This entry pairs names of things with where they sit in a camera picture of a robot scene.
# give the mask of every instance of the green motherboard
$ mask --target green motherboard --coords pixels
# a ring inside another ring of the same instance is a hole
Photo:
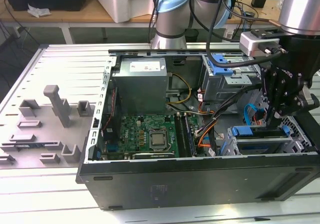
[[[196,116],[189,116],[191,133],[198,128]],[[179,157],[173,115],[123,116],[118,152],[171,152]]]

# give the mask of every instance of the gray robot arm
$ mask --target gray robot arm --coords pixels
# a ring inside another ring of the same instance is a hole
[[[156,18],[156,34],[151,42],[152,49],[185,49],[187,48],[185,31],[196,25],[193,20],[188,0],[160,0]],[[217,11],[218,0],[191,0],[194,13],[198,19],[209,27]],[[218,20],[226,19],[226,9],[219,10]]]

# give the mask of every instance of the cpu socket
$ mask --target cpu socket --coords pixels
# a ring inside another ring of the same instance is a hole
[[[149,147],[154,151],[163,151],[168,146],[166,130],[149,131]]]

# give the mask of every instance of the sticker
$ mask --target sticker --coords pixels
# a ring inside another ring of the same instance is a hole
[[[218,133],[218,136],[215,138],[216,140],[224,140],[225,139],[225,135],[223,133]]]
[[[132,61],[130,72],[160,72],[160,61]]]
[[[199,102],[203,102],[203,101],[204,101],[203,95],[200,94],[200,93],[198,93],[198,101],[199,101]]]
[[[211,147],[209,148],[209,154],[210,154],[210,156],[212,156],[212,157],[215,157],[215,156],[216,156],[216,153],[214,152],[214,150],[211,149]]]
[[[29,145],[15,145],[17,148],[29,148]]]

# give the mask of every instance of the floor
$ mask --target floor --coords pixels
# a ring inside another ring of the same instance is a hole
[[[217,31],[220,35],[223,35],[223,32],[223,29]],[[34,27],[29,30],[29,33],[40,44],[65,43],[60,28]],[[76,44],[148,42],[147,28],[107,28],[108,39],[105,40],[100,28],[72,28],[71,33]],[[20,35],[19,39],[11,41],[9,45],[0,46],[0,102],[38,48],[37,43],[24,30]],[[197,41],[205,42],[206,40],[207,32],[199,30]],[[219,42],[220,40],[213,37],[211,41]]]

